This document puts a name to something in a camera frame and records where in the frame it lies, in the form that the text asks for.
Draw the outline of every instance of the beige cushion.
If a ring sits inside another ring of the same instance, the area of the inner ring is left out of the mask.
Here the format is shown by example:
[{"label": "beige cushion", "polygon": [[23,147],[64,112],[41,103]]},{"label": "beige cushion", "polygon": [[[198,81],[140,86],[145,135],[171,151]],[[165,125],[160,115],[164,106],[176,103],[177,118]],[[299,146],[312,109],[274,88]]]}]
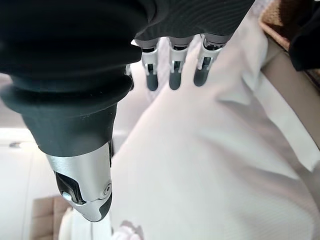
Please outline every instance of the beige cushion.
[{"label": "beige cushion", "polygon": [[309,77],[297,72],[286,52],[269,40],[267,62],[262,72],[278,90],[282,97],[320,146],[320,96]]},{"label": "beige cushion", "polygon": [[58,240],[61,219],[69,207],[61,196],[34,200],[30,239]]}]

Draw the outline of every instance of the robotic hand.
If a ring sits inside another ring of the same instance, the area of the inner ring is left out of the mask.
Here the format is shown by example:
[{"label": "robotic hand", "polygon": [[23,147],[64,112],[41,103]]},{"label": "robotic hand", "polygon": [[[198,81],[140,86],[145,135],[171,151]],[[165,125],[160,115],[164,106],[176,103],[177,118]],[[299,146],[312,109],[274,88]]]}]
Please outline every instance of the robotic hand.
[{"label": "robotic hand", "polygon": [[[142,57],[158,87],[157,43],[170,39],[170,87],[180,86],[188,46],[203,34],[195,85],[254,0],[11,0],[0,3],[4,103],[20,113],[47,155],[62,196],[86,219],[112,201],[111,140],[117,103],[132,87],[126,66]],[[131,45],[135,39],[140,46]]]}]

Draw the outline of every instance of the white wall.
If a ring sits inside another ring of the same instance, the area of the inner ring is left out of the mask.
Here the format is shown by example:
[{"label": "white wall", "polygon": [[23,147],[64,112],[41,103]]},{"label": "white wall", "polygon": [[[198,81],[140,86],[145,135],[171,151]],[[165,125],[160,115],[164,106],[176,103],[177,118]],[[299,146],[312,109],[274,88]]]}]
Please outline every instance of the white wall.
[{"label": "white wall", "polygon": [[0,136],[0,239],[28,240],[33,200],[59,194],[55,176],[36,147],[8,147],[32,141],[26,129],[0,129]]}]

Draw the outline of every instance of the white sleeve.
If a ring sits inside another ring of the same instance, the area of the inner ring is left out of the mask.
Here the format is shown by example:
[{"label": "white sleeve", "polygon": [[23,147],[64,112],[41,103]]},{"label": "white sleeve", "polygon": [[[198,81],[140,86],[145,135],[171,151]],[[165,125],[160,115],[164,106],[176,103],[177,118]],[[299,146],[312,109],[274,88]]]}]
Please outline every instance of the white sleeve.
[{"label": "white sleeve", "polygon": [[145,240],[320,239],[301,177],[317,177],[320,153],[260,72],[267,45],[247,16],[203,87],[188,56],[181,87],[163,89],[113,159],[113,226]]}]

